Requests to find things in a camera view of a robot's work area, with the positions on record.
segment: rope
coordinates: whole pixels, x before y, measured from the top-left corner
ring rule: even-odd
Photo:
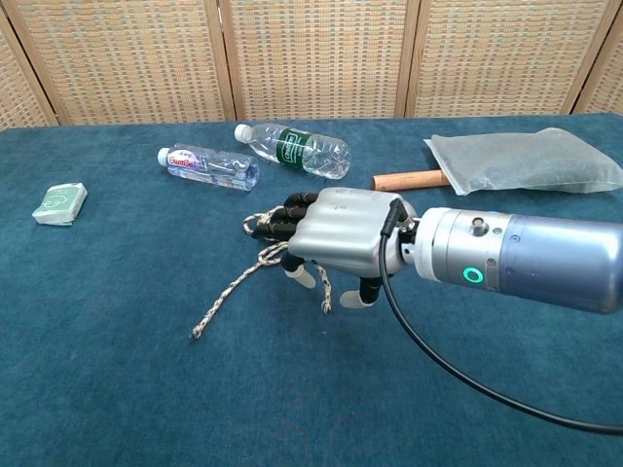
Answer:
[[[253,230],[249,227],[249,224],[252,221],[256,221],[257,225],[260,226],[262,224],[268,224],[271,221],[271,216],[275,211],[280,209],[283,206],[277,206],[267,212],[257,212],[255,214],[251,214],[246,217],[244,221],[242,221],[242,228],[246,232],[246,234],[253,234]],[[252,267],[245,270],[234,282],[231,282],[230,285],[221,293],[220,297],[216,299],[212,307],[207,311],[203,319],[193,328],[193,332],[191,333],[191,339],[194,341],[198,341],[202,334],[203,330],[210,322],[210,320],[214,317],[216,312],[219,310],[225,299],[227,299],[230,294],[238,287],[244,279],[246,279],[249,275],[255,272],[257,269],[262,266],[274,266],[278,265],[281,262],[281,257],[279,253],[285,250],[288,247],[287,241],[279,241],[274,238],[265,238],[267,241],[274,241],[273,245],[270,245],[264,248],[257,255],[257,263]],[[322,280],[322,285],[324,287],[324,300],[322,301],[322,311],[324,314],[328,314],[331,311],[331,282],[329,281],[329,277],[327,276],[327,271],[321,265],[315,265],[315,269],[318,271],[320,278]]]

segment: teal tablecloth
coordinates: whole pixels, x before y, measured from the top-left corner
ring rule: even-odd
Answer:
[[[565,128],[623,162],[623,117],[580,115],[297,122],[345,139],[347,178],[262,162],[250,194],[168,175],[175,142],[252,154],[236,123],[66,126],[0,133],[0,464],[620,465],[623,440],[572,431],[485,398],[429,361],[385,300],[347,310],[357,281],[320,289],[260,269],[199,342],[193,326],[264,243],[241,222],[297,191],[367,188],[376,173],[428,169],[423,139]],[[31,217],[54,184],[89,196],[73,227]],[[433,206],[623,222],[623,192],[531,191]],[[593,315],[419,279],[400,302],[450,361],[506,394],[569,416],[623,423],[623,313]]]

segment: plastic bag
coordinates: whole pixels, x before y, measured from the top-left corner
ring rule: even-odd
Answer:
[[[457,195],[477,190],[594,193],[623,187],[623,169],[560,128],[425,140]]]

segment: woven screen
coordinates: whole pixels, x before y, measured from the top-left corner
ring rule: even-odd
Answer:
[[[618,3],[422,0],[408,116],[568,113]]]
[[[407,3],[221,2],[238,117],[393,117]]]
[[[12,19],[18,17],[15,21],[21,21],[27,31],[32,50],[26,49],[40,56],[42,74],[49,77],[68,121],[63,123],[193,122],[228,117],[219,90],[224,84],[217,78],[210,41],[209,2],[4,2]],[[214,11],[218,24],[216,7]]]
[[[22,66],[27,60],[0,10],[0,130],[55,124],[34,74]]]
[[[623,114],[623,10],[608,34],[575,111]]]

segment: wooden dowel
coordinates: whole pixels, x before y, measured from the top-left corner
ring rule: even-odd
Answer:
[[[389,173],[372,177],[372,189],[378,192],[444,187],[446,185],[450,185],[450,182],[441,170]]]

